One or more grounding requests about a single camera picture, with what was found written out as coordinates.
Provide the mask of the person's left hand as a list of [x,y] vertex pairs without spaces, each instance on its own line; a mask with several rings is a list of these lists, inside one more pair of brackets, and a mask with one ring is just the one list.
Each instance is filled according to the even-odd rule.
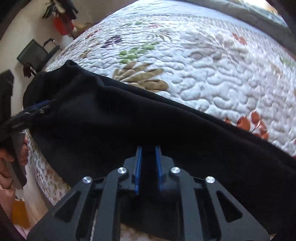
[[6,161],[6,166],[16,186],[16,190],[23,190],[27,183],[25,167],[22,165],[22,149],[25,140],[25,133],[20,132],[1,141],[1,148],[4,148],[13,157],[13,161]]

